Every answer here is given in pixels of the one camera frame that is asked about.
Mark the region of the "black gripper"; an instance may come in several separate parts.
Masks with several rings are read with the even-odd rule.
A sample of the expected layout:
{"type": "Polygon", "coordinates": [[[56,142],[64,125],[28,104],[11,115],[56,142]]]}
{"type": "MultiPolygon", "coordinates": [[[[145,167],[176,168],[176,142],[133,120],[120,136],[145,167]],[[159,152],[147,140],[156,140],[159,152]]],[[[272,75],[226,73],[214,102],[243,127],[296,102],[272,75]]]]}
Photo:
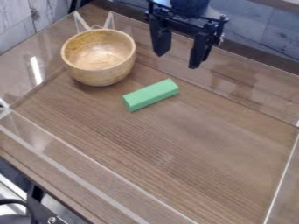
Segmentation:
{"type": "Polygon", "coordinates": [[[196,33],[191,49],[190,69],[207,60],[212,45],[223,41],[230,18],[211,7],[211,0],[147,0],[154,52],[162,57],[172,47],[172,29],[196,33]]]}

